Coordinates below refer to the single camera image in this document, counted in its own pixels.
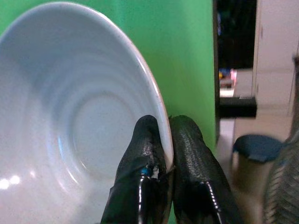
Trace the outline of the white ceramic bowl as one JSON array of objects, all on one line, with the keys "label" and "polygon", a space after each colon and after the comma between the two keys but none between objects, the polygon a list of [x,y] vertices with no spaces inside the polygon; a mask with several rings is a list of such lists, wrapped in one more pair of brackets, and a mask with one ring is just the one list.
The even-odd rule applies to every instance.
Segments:
[{"label": "white ceramic bowl", "polygon": [[104,14],[50,2],[0,36],[0,224],[100,224],[139,118],[173,148],[158,85]]}]

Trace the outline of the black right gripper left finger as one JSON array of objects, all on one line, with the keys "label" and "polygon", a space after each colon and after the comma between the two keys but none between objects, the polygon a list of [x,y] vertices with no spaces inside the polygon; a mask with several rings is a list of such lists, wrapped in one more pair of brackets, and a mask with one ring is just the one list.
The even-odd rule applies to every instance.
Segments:
[{"label": "black right gripper left finger", "polygon": [[100,224],[163,224],[168,190],[157,120],[145,115],[118,165]]}]

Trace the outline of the black low shelf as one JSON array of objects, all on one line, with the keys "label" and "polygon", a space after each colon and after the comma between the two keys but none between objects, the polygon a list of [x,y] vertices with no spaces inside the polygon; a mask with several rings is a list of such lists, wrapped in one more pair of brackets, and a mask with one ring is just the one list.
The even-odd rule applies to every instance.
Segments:
[{"label": "black low shelf", "polygon": [[255,118],[256,112],[255,97],[220,98],[220,118]]}]

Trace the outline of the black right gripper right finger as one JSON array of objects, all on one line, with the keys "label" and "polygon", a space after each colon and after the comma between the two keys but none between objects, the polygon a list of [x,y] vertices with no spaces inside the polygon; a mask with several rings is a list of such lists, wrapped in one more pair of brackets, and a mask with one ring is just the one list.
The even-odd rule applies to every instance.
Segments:
[{"label": "black right gripper right finger", "polygon": [[244,224],[228,180],[198,125],[180,115],[170,119],[170,127],[177,224]]}]

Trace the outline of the round stool with blue seat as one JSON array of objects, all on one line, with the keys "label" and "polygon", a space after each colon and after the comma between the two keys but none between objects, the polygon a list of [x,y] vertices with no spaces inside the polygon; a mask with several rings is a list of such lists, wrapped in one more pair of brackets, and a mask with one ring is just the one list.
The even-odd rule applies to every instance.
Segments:
[{"label": "round stool with blue seat", "polygon": [[233,184],[241,189],[263,185],[282,146],[282,141],[267,135],[238,137],[231,156]]}]

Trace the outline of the white cabinet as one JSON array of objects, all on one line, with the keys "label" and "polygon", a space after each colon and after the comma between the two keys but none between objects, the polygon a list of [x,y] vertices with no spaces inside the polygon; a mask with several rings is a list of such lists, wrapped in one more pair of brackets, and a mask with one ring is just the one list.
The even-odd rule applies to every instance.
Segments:
[{"label": "white cabinet", "polygon": [[299,48],[299,0],[257,0],[255,97],[259,114],[288,115]]}]

